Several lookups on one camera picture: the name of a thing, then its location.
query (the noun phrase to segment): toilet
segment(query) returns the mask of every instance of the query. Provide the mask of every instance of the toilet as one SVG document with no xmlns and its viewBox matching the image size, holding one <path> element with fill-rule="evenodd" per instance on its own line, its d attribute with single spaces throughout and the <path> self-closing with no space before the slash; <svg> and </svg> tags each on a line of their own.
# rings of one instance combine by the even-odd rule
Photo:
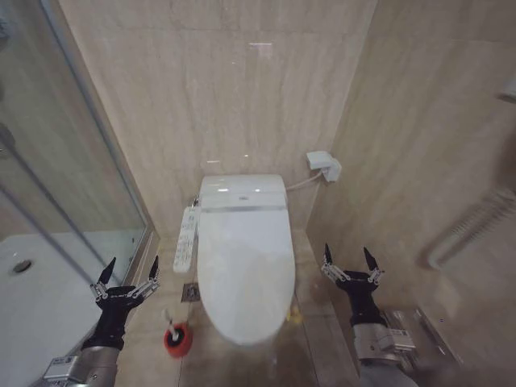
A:
<svg viewBox="0 0 516 387">
<path fill-rule="evenodd" d="M 283 179 L 204 177 L 199 205 L 198 283 L 211 322 L 240 345 L 273 337 L 290 308 L 295 279 Z"/>
</svg>

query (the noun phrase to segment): tiled floor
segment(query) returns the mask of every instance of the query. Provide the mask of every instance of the tiled floor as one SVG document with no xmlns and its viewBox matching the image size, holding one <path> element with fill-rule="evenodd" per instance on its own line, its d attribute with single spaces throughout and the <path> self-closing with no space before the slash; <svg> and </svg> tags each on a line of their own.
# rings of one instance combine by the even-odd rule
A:
<svg viewBox="0 0 516 387">
<path fill-rule="evenodd" d="M 254 347 L 238 347 L 221 337 L 201 302 L 181 303 L 182 286 L 196 278 L 172 270 L 174 238 L 160 243 L 161 287 L 127 325 L 126 347 L 119 357 L 118 387 L 132 386 L 297 386 L 348 387 L 358 385 L 356 371 L 335 317 L 324 279 L 304 231 L 293 231 L 296 292 L 293 310 L 301 318 L 285 321 L 277 336 Z M 163 346 L 168 308 L 177 322 L 188 319 L 193 346 L 181 360 Z"/>
</svg>

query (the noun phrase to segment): white cable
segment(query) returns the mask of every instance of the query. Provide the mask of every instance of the white cable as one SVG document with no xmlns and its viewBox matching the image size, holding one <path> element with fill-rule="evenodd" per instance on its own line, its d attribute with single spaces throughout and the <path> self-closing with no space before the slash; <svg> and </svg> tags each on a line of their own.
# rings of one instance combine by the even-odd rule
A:
<svg viewBox="0 0 516 387">
<path fill-rule="evenodd" d="M 305 184 L 308 184 L 308 183 L 310 183 L 311 181 L 314 181 L 314 180 L 316 180 L 316 179 L 320 178 L 320 177 L 322 176 L 322 174 L 323 174 L 323 171 L 322 171 L 322 169 L 321 169 L 321 170 L 318 172 L 318 174 L 317 174 L 317 175 L 312 176 L 310 179 L 306 179 L 306 180 L 304 180 L 304 181 L 301 181 L 300 183 L 297 183 L 297 184 L 291 185 L 291 186 L 287 187 L 287 188 L 286 188 L 286 190 L 287 190 L 287 191 L 292 191 L 293 189 L 300 188 L 300 187 L 304 186 Z"/>
</svg>

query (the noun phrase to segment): yellow object on floor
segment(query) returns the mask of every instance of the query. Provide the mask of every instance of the yellow object on floor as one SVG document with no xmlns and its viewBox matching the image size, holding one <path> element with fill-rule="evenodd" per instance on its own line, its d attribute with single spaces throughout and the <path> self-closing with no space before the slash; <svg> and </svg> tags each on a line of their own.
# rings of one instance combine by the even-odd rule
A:
<svg viewBox="0 0 516 387">
<path fill-rule="evenodd" d="M 289 313 L 287 314 L 287 321 L 292 321 L 294 324 L 301 324 L 303 321 L 303 316 L 301 315 L 301 311 L 298 306 L 293 306 Z"/>
</svg>

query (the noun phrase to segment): toilet control panel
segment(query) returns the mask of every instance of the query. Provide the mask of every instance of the toilet control panel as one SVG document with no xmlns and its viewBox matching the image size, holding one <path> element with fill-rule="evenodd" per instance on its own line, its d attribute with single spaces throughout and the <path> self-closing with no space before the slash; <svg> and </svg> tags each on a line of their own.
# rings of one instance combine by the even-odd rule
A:
<svg viewBox="0 0 516 387">
<path fill-rule="evenodd" d="M 176 273 L 186 273 L 192 265 L 195 235 L 197 232 L 197 223 L 200 213 L 200 206 L 185 208 L 173 264 L 173 270 Z"/>
</svg>

